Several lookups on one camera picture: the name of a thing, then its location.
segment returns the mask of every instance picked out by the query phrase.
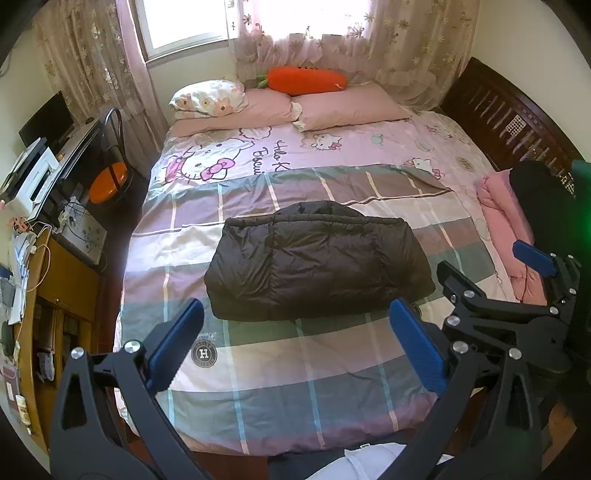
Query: wooden shelf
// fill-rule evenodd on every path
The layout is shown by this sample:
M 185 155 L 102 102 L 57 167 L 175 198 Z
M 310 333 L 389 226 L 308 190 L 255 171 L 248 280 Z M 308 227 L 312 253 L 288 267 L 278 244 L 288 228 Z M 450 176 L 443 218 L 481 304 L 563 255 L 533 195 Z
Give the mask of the wooden shelf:
M 45 278 L 36 289 L 26 294 L 24 317 L 14 326 L 14 335 L 21 346 L 18 359 L 20 391 L 27 401 L 33 432 L 31 438 L 47 452 L 53 407 L 69 352 L 75 346 L 81 346 L 95 353 L 92 322 L 99 276 L 54 242 L 49 231 L 44 231 L 35 245 L 37 250 L 29 260 L 28 284 L 37 285 L 42 275 Z M 42 245 L 48 246 L 51 254 Z M 35 308 L 41 309 L 37 319 Z M 41 351 L 53 352 L 53 381 L 42 381 L 38 377 L 37 352 Z

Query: bottle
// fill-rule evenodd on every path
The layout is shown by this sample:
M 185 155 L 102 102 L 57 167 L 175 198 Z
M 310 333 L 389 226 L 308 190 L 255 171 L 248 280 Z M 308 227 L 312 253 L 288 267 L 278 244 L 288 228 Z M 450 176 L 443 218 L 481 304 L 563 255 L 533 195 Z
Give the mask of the bottle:
M 21 416 L 21 422 L 27 427 L 31 426 L 31 419 L 29 418 L 29 411 L 27 410 L 27 401 L 22 395 L 14 396 L 17 400 L 18 414 Z

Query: computer monitor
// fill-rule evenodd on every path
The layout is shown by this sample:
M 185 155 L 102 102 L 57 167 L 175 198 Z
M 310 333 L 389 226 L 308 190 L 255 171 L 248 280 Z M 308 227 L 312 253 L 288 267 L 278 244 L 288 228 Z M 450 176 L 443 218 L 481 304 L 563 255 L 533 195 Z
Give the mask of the computer monitor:
M 57 154 L 67 141 L 74 120 L 61 92 L 54 95 L 21 128 L 19 134 L 26 147 L 37 138 L 46 138 L 47 146 Z

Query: dark wooden bed frame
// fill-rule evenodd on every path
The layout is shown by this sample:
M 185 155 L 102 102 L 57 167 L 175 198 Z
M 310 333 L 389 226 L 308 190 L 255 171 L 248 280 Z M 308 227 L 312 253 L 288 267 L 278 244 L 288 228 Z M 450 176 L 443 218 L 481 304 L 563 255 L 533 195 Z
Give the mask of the dark wooden bed frame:
M 570 167 L 583 157 L 554 121 L 509 80 L 472 57 L 441 104 L 497 170 L 521 160 L 548 165 L 574 193 Z

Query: carrot plush toy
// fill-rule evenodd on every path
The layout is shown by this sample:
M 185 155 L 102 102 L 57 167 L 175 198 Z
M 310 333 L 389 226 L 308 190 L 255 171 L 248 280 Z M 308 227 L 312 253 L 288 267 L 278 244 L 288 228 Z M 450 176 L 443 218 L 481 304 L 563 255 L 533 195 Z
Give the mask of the carrot plush toy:
M 307 67 L 275 67 L 257 75 L 259 88 L 269 87 L 291 96 L 308 93 L 340 92 L 347 88 L 347 77 L 331 70 Z

